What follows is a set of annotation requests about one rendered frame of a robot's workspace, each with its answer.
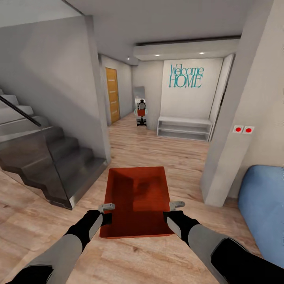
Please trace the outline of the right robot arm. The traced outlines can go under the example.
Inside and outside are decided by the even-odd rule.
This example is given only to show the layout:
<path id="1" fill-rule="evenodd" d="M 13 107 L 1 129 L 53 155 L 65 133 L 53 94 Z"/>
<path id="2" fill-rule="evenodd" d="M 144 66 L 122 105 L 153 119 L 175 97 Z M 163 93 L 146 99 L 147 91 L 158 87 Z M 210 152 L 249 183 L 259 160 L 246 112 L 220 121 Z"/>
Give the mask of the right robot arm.
<path id="1" fill-rule="evenodd" d="M 193 250 L 220 284 L 284 284 L 284 269 L 252 254 L 241 242 L 189 218 L 169 202 L 164 222 Z M 179 208 L 179 209 L 178 209 Z"/>

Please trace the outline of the storage box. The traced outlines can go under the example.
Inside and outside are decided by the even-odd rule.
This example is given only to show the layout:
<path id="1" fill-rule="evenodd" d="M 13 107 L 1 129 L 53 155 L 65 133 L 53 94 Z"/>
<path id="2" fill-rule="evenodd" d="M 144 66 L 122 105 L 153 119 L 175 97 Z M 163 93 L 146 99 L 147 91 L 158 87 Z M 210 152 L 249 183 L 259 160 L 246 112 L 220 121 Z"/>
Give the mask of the storage box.
<path id="1" fill-rule="evenodd" d="M 170 197 L 163 166 L 110 168 L 104 204 L 115 204 L 112 224 L 101 226 L 100 238 L 127 239 L 170 236 L 164 222 Z"/>

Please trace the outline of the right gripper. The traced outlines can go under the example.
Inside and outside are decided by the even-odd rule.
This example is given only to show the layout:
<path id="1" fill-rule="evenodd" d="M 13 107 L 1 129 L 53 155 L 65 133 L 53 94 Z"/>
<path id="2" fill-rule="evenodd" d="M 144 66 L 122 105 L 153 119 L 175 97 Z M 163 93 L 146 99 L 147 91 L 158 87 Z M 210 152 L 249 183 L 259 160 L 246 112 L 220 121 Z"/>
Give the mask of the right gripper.
<path id="1" fill-rule="evenodd" d="M 171 211 L 170 212 L 164 212 L 163 215 L 164 215 L 164 222 L 167 224 L 167 217 L 171 214 Z"/>

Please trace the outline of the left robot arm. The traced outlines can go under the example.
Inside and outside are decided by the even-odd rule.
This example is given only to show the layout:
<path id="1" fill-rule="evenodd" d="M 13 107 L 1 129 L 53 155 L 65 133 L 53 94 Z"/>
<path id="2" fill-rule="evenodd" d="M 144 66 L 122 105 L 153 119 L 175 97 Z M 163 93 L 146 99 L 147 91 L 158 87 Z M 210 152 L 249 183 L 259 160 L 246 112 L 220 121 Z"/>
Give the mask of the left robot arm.
<path id="1" fill-rule="evenodd" d="M 40 256 L 28 263 L 6 284 L 66 284 L 77 260 L 101 226 L 112 224 L 115 204 L 99 204 L 89 210 L 67 233 Z"/>

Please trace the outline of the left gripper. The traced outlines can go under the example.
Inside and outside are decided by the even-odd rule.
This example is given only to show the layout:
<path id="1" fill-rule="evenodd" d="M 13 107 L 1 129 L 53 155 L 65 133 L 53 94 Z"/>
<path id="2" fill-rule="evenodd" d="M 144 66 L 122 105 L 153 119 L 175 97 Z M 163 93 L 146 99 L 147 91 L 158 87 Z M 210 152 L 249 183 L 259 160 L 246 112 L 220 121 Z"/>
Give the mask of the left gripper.
<path id="1" fill-rule="evenodd" d="M 102 215 L 103 215 L 103 223 L 101 226 L 112 224 L 112 213 L 106 213 L 105 215 L 102 213 Z"/>

